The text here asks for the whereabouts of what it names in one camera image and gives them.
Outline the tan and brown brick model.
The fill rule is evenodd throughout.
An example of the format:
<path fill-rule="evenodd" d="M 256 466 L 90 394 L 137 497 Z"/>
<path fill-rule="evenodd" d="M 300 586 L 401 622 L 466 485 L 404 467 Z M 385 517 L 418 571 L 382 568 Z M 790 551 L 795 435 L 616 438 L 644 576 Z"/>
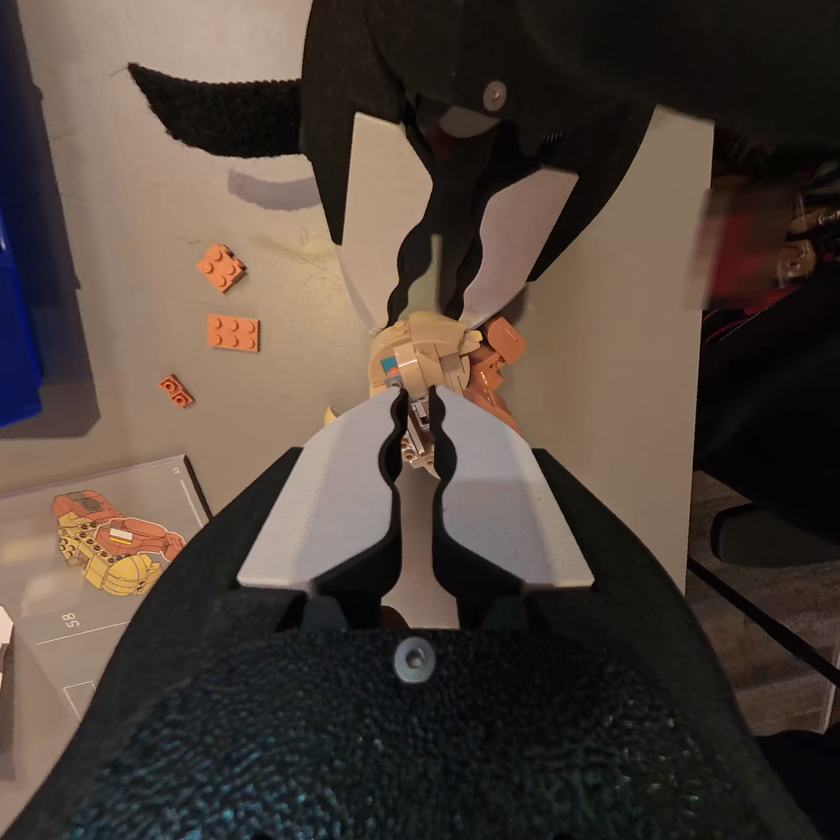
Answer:
<path fill-rule="evenodd" d="M 418 311 L 381 332 L 371 346 L 370 392 L 377 396 L 393 385 L 407 390 L 403 461 L 438 475 L 428 407 L 432 386 L 463 396 L 517 432 L 518 425 L 497 391 L 503 385 L 502 368 L 518 362 L 525 349 L 520 332 L 502 316 L 491 318 L 481 329 L 468 329 L 441 314 Z"/>

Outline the reddish brown square brick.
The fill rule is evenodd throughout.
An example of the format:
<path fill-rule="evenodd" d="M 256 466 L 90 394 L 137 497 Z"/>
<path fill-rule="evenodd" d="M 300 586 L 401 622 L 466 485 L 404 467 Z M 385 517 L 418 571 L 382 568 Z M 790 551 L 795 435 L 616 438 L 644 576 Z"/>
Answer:
<path fill-rule="evenodd" d="M 210 245 L 196 264 L 196 269 L 225 294 L 247 274 L 246 265 L 224 244 Z"/>

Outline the black chair base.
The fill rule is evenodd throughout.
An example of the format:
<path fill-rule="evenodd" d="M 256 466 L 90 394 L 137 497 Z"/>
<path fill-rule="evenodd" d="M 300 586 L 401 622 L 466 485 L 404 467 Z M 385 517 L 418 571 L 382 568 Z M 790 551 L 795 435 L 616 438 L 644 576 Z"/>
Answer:
<path fill-rule="evenodd" d="M 839 561 L 832 542 L 804 532 L 753 503 L 720 511 L 710 526 L 710 550 L 720 561 L 782 569 Z"/>

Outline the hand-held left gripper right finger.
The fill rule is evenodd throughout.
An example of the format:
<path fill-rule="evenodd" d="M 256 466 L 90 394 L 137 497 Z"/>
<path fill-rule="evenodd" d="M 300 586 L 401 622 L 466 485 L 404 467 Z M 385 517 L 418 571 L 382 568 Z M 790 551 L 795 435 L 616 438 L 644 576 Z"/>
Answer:
<path fill-rule="evenodd" d="M 444 387 L 429 409 L 435 524 L 447 545 L 527 590 L 590 587 L 593 572 L 524 438 Z"/>

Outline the blue plastic bin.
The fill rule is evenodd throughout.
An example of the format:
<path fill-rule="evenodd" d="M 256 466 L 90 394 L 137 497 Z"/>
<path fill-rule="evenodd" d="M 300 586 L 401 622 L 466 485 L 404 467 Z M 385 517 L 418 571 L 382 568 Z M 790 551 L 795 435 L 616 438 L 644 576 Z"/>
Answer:
<path fill-rule="evenodd" d="M 16 2 L 1 2 L 1 427 L 41 413 L 43 365 L 27 289 L 39 243 L 38 126 Z"/>

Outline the reddish brown flat plate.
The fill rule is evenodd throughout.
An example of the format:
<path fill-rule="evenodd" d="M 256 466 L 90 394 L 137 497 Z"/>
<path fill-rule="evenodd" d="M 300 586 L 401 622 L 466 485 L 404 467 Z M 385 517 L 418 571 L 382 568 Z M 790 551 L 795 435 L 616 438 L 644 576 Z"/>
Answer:
<path fill-rule="evenodd" d="M 260 321 L 220 314 L 206 316 L 206 342 L 221 350 L 259 352 Z"/>

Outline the grey instruction booklet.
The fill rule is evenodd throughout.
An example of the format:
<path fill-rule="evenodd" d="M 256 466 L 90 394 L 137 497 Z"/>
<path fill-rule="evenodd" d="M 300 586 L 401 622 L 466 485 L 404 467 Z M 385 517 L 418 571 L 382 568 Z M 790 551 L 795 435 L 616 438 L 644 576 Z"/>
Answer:
<path fill-rule="evenodd" d="M 184 455 L 2 495 L 2 608 L 76 720 L 141 601 L 208 515 Z"/>

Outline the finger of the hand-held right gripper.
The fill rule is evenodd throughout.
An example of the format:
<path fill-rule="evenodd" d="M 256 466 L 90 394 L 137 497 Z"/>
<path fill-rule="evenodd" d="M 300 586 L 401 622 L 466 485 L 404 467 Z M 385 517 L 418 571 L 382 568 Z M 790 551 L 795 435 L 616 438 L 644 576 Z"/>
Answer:
<path fill-rule="evenodd" d="M 402 125 L 355 114 L 336 253 L 353 306 L 370 330 L 388 323 L 388 302 L 400 280 L 398 254 L 422 221 L 432 189 L 432 177 Z"/>
<path fill-rule="evenodd" d="M 479 267 L 459 317 L 467 329 L 477 329 L 522 291 L 578 180 L 543 167 L 490 198 L 479 226 Z"/>

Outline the grey desk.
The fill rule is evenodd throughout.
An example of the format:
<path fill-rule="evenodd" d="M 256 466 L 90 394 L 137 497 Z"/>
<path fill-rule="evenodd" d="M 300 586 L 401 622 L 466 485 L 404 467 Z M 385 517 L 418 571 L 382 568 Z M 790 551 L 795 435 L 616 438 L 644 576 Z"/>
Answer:
<path fill-rule="evenodd" d="M 331 406 L 365 399 L 354 310 L 300 157 L 220 159 L 170 139 L 131 61 L 209 81 L 300 73 L 308 2 L 16 2 L 38 126 L 44 412 L 2 432 L 2 492 L 186 455 L 212 512 Z M 528 348 L 503 389 L 548 449 L 679 587 L 700 315 L 680 292 L 711 126 L 659 110 L 591 226 L 522 300 Z M 215 243 L 247 274 L 196 269 Z M 207 344 L 207 315 L 260 321 L 257 353 Z M 195 402 L 159 387 L 175 375 Z"/>

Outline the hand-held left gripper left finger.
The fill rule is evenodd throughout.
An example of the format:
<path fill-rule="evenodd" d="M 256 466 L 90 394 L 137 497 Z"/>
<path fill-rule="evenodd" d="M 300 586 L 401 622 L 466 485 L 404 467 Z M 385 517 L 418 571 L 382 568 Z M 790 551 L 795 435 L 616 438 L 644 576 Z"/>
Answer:
<path fill-rule="evenodd" d="M 403 390 L 388 387 L 338 416 L 302 448 L 237 582 L 314 591 L 342 564 L 401 536 Z"/>

